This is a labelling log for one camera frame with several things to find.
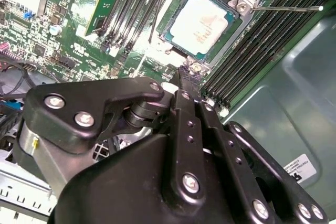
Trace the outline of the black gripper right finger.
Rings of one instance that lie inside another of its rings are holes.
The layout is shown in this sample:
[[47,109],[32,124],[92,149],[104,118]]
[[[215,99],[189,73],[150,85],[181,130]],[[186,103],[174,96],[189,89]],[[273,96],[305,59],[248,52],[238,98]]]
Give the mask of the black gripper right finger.
[[238,123],[221,124],[200,92],[201,77],[188,75],[188,90],[202,124],[208,195],[192,223],[328,223],[318,203]]

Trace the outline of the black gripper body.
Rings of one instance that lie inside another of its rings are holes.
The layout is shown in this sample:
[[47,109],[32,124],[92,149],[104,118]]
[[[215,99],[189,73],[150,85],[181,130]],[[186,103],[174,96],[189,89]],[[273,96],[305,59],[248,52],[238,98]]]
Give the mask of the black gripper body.
[[76,175],[53,223],[192,223],[207,190],[196,105],[175,105],[169,134],[154,134]]

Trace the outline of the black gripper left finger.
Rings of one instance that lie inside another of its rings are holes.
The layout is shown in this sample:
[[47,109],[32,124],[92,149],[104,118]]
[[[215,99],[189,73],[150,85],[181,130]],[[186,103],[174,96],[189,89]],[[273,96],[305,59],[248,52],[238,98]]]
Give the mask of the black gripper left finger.
[[26,97],[22,147],[57,197],[79,173],[154,135],[169,134],[175,105],[196,105],[179,68],[173,93],[148,77],[47,84]]

